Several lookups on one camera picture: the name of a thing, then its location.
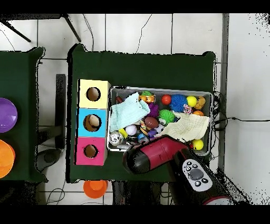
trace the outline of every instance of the red ball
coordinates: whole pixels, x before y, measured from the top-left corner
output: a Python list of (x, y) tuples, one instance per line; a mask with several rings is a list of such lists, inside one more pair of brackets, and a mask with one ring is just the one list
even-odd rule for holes
[(164, 105), (169, 105), (171, 103), (171, 96), (166, 94), (166, 95), (163, 95), (162, 99), (161, 99), (161, 102), (164, 104)]

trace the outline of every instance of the cloth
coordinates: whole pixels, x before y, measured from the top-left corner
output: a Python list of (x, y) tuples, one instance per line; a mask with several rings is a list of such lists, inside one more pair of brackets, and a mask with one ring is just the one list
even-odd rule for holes
[(172, 112), (180, 119), (175, 123), (169, 123), (164, 130), (155, 135), (155, 137), (169, 135), (181, 142), (188, 142), (193, 139), (201, 139), (204, 136), (209, 125), (209, 117)]
[(111, 109), (110, 132), (132, 125), (150, 113), (147, 103), (139, 101), (137, 92), (124, 102), (112, 105)]

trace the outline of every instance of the shape sorter box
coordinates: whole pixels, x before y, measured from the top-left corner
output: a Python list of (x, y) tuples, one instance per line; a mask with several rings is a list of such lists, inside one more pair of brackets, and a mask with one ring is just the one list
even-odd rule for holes
[[(84, 119), (87, 115), (95, 115), (101, 122), (100, 127), (95, 132), (90, 132), (84, 128)], [(78, 137), (101, 137), (107, 135), (107, 110), (79, 108)]]
[[(110, 87), (111, 85), (108, 83), (108, 81), (79, 79), (79, 107), (92, 109), (107, 109)], [(89, 98), (89, 91), (93, 94), (96, 93), (97, 97), (94, 99)]]
[[(87, 157), (85, 149), (87, 146), (94, 146), (97, 150), (95, 157)], [(77, 152), (76, 152), (76, 165), (94, 165), (103, 166), (107, 158), (106, 138), (97, 137), (78, 137)]]

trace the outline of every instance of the chair leg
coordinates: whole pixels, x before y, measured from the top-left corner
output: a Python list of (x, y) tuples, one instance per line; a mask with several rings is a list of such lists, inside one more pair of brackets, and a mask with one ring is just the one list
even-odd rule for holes
[(68, 25), (70, 26), (70, 29), (72, 30), (72, 32), (74, 33), (74, 35), (76, 36), (77, 40), (79, 42), (81, 42), (81, 38), (79, 37), (79, 35), (77, 34), (75, 28), (73, 27), (72, 23), (70, 22), (70, 19), (67, 16), (64, 16), (66, 22), (68, 23)]
[(3, 23), (5, 26), (7, 26), (8, 28), (10, 28), (14, 33), (18, 34), (20, 37), (22, 37), (23, 39), (25, 39), (27, 42), (29, 42), (29, 43), (31, 42), (30, 39), (28, 39), (25, 35), (23, 35), (18, 30), (16, 30), (8, 21), (0, 20), (0, 23)]

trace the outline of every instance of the round hole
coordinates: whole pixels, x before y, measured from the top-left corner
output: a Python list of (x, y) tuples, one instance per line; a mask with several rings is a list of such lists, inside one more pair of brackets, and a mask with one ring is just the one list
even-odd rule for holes
[(84, 150), (84, 154), (88, 158), (94, 158), (98, 154), (98, 149), (94, 145), (87, 145)]
[(98, 101), (100, 99), (100, 90), (97, 87), (90, 87), (86, 91), (86, 97), (90, 101)]
[(101, 126), (101, 119), (95, 114), (87, 115), (84, 118), (83, 126), (89, 132), (96, 132)]

